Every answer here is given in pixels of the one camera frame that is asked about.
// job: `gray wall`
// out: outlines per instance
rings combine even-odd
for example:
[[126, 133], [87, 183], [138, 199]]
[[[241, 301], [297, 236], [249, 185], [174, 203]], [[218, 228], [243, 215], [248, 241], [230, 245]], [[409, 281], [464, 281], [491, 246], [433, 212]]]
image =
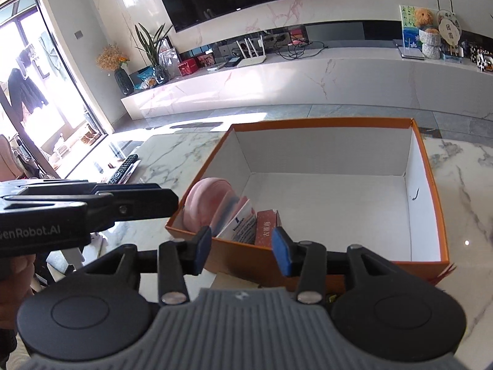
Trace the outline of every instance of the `gray wall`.
[[[110, 123], [127, 111], [113, 75], [108, 76], [96, 65], [96, 57], [108, 44], [100, 25], [93, 0], [48, 0], [60, 32], [82, 77]], [[79, 40], [74, 33], [82, 31]]]

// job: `gray ribbed surface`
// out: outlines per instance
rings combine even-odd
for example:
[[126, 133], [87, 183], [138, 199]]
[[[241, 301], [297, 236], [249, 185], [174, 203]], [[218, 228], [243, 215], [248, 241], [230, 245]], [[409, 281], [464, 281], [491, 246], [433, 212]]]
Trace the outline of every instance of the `gray ribbed surface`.
[[161, 309], [147, 334], [119, 354], [89, 363], [34, 358], [23, 370], [465, 370], [452, 355], [420, 364], [374, 358], [346, 342], [325, 311], [284, 289], [202, 290]]

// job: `glass door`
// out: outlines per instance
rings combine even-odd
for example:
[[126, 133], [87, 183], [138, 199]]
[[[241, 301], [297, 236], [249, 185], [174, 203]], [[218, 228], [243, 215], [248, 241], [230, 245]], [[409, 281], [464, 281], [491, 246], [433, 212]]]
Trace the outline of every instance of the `glass door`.
[[63, 62], [37, 0], [8, 2], [0, 21], [0, 85], [12, 107], [0, 114], [13, 112], [11, 122], [24, 127], [65, 178], [103, 138], [102, 127]]

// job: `human hand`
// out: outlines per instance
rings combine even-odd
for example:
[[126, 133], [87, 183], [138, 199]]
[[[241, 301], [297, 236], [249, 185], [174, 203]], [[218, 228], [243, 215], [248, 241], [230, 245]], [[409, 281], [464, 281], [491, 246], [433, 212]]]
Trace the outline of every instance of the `human hand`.
[[0, 329], [13, 330], [17, 310], [22, 301], [31, 296], [31, 280], [34, 275], [34, 254], [10, 259], [12, 274], [0, 281]]

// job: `painting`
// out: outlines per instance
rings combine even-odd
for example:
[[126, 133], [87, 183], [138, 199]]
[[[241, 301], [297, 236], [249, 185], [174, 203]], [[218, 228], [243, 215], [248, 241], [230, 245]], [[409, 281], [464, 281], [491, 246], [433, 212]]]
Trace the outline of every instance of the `painting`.
[[[420, 50], [422, 49], [422, 43], [420, 41], [419, 36], [419, 28], [416, 24], [416, 16], [415, 13], [418, 10], [422, 10], [421, 7], [414, 7], [413, 5], [401, 5], [401, 22], [402, 22], [402, 43], [404, 47], [417, 47]], [[436, 23], [437, 18], [437, 10], [433, 10], [431, 8], [427, 8], [433, 14], [433, 25], [437, 26]]]

